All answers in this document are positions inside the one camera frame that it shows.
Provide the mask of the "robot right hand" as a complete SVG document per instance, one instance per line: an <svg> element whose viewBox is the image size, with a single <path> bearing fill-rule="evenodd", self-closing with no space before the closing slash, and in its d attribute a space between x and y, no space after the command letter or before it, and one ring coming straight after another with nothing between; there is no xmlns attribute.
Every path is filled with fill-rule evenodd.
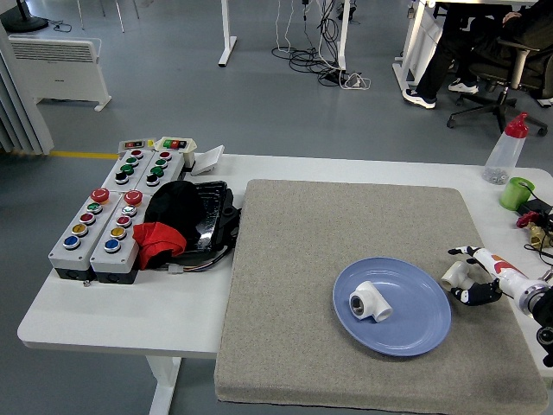
<svg viewBox="0 0 553 415"><path fill-rule="evenodd" d="M532 312L532 302L549 289L542 280L530 279L513 264L484 247L459 246L448 250L450 255L465 254L465 263L457 261L443 275L442 283L455 298L469 306L498 301L502 295L511 298L525 314ZM468 276L468 266L479 265L491 277L491 282L476 283Z"/></svg>

